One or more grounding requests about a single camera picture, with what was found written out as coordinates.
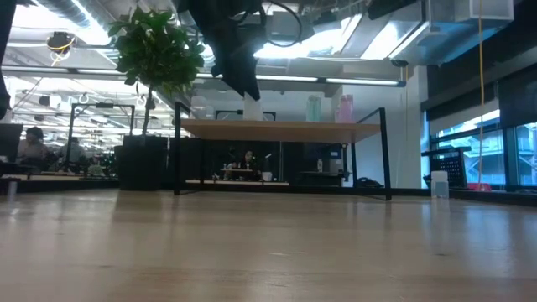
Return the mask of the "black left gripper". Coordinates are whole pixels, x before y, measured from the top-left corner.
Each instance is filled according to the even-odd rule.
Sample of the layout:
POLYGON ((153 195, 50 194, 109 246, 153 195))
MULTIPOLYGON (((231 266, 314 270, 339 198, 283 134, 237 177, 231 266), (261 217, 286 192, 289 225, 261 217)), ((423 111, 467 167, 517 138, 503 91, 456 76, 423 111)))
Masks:
POLYGON ((266 42, 265 21, 247 23, 262 9, 262 0, 184 0, 215 56, 211 74, 220 76, 240 96, 260 100, 254 53, 266 42))

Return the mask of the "pink medicine bottle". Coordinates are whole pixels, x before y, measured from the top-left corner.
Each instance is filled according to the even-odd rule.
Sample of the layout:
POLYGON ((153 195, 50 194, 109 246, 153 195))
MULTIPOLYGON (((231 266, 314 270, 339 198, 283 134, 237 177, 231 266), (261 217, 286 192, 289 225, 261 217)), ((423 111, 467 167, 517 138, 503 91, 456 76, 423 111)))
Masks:
POLYGON ((341 95, 336 111, 336 121, 340 123, 354 123, 353 95, 341 95))

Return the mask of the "wooden shelf with black legs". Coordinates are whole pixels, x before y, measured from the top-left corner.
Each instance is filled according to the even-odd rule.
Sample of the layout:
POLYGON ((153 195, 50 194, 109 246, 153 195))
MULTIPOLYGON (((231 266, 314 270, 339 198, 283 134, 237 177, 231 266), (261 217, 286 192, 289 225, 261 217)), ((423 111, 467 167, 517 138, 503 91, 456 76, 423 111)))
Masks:
POLYGON ((381 135, 385 200, 392 199, 388 154, 386 109, 379 107, 355 123, 228 121, 182 119, 180 104, 175 109, 175 138, 184 129, 204 140, 264 141, 281 143, 347 143, 352 150, 352 175, 357 176, 356 144, 375 134, 381 135))

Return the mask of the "person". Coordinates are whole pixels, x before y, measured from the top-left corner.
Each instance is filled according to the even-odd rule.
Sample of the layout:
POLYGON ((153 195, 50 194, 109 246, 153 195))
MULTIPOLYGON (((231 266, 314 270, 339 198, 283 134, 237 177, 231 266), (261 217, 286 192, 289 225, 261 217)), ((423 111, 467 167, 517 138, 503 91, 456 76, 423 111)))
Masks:
POLYGON ((71 143, 62 146, 57 154, 63 162, 69 160, 69 164, 72 166, 81 164, 86 158, 86 151, 76 137, 71 139, 71 143))
POLYGON ((259 180, 259 169, 257 161, 251 150, 248 150, 242 159, 237 164, 237 168, 240 169, 239 179, 246 181, 258 181, 259 180))
POLYGON ((44 134, 41 128, 31 127, 26 131, 25 139, 18 145, 17 161, 21 164, 40 166, 45 162, 49 152, 45 146, 44 134))

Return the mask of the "long ceiling light bar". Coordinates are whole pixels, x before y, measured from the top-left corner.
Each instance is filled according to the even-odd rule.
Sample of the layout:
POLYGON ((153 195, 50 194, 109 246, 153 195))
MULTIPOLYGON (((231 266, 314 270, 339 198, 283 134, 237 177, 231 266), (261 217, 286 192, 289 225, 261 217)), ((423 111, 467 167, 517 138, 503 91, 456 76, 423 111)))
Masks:
POLYGON ((365 78, 326 78, 310 76, 293 76, 293 75, 257 75, 259 81, 285 81, 300 83, 316 83, 330 85, 353 85, 353 86, 393 86, 404 87, 405 81, 390 81, 365 78))

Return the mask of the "green leafy potted plant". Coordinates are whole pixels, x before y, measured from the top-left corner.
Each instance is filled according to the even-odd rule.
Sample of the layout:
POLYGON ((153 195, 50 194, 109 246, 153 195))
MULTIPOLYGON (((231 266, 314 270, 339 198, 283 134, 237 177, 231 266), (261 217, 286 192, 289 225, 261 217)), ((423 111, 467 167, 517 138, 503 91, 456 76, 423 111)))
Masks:
POLYGON ((116 71, 126 75, 124 84, 148 87, 142 135, 147 135, 149 114, 155 108, 154 92, 169 94, 188 91, 204 66, 205 47, 197 37, 172 22, 168 10, 144 11, 136 7, 132 13, 109 23, 107 35, 115 37, 113 48, 118 52, 116 71))

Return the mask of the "background wooden desk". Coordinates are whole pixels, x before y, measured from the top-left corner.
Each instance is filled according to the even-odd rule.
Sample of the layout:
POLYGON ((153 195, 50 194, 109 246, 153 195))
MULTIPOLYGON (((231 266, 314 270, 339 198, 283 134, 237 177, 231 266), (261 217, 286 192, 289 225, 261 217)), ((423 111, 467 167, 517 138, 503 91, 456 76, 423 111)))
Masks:
MULTIPOLYGON (((186 180, 186 184, 198 185, 199 180, 186 180)), ((241 180, 205 180, 203 185, 264 185, 264 186, 289 186, 288 182, 278 181, 241 181, 241 180)))

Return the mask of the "black plant pot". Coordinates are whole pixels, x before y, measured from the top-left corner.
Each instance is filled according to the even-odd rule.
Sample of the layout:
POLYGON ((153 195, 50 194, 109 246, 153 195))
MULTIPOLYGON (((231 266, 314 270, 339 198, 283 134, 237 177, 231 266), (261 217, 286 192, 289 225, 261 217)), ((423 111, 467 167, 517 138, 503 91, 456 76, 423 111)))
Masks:
POLYGON ((158 136, 125 136, 116 152, 119 188, 156 191, 166 169, 168 139, 158 136))

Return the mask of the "small black box device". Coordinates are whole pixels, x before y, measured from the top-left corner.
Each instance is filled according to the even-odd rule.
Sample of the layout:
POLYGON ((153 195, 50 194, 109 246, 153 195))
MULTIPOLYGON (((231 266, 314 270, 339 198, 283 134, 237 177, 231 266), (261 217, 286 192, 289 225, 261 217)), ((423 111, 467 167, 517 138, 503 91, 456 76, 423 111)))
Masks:
POLYGON ((372 179, 369 179, 367 177, 362 177, 362 178, 359 178, 359 179, 356 179, 354 181, 354 185, 357 187, 357 188, 372 188, 372 189, 378 189, 378 188, 383 188, 384 185, 381 185, 380 183, 378 183, 376 180, 372 180, 372 179))

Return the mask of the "silver ceiling pipe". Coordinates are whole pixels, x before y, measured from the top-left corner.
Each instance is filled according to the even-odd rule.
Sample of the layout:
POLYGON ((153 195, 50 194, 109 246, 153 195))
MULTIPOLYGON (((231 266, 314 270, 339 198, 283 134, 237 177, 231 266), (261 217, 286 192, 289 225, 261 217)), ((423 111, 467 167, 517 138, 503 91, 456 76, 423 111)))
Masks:
POLYGON ((116 70, 83 69, 51 66, 2 65, 1 71, 8 76, 125 80, 126 75, 116 70))

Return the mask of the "black perforated panel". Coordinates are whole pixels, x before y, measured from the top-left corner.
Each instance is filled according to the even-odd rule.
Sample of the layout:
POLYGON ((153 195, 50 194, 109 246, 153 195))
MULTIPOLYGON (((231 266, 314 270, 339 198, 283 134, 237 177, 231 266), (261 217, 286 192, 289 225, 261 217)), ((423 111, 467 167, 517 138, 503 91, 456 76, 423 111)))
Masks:
MULTIPOLYGON (((445 171, 449 187, 462 190, 467 188, 464 153, 471 150, 470 147, 440 148, 422 152, 421 156, 429 159, 431 173, 433 171, 445 171)), ((431 188, 431 173, 423 176, 423 181, 429 189, 431 188)))

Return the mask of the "black screen panel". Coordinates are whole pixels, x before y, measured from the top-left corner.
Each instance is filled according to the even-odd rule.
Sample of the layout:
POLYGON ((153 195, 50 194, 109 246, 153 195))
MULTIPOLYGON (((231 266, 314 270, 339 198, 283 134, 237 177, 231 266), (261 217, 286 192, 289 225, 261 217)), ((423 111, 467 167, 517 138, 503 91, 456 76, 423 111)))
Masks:
POLYGON ((0 124, 0 176, 16 166, 23 124, 0 124))

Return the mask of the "white ceiling box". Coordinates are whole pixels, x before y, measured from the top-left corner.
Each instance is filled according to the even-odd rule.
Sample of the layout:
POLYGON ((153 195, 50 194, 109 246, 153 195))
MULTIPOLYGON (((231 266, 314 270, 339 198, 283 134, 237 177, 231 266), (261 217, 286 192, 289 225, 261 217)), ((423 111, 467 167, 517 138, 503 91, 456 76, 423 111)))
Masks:
POLYGON ((454 0, 455 20, 470 19, 512 21, 514 0, 454 0))

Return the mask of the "black background rig frame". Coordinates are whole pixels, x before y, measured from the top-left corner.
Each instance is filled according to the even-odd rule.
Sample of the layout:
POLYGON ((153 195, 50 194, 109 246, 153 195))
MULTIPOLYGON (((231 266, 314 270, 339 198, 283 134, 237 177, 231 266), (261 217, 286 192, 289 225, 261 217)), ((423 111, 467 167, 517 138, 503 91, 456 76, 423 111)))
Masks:
POLYGON ((130 114, 127 115, 127 118, 130 122, 129 124, 129 135, 133 135, 133 126, 134 126, 134 118, 135 118, 135 106, 134 105, 124 105, 124 104, 114 104, 112 102, 97 102, 97 103, 72 103, 71 104, 71 110, 70 110, 70 123, 69 123, 69 132, 68 132, 68 140, 67 140, 67 153, 65 156, 65 161, 63 164, 63 171, 68 172, 70 167, 70 153, 71 153, 71 144, 73 139, 73 130, 74 130, 74 123, 75 119, 79 117, 81 114, 84 114, 86 109, 88 107, 95 107, 95 108, 105 108, 105 109, 113 109, 114 107, 118 108, 129 108, 130 114))

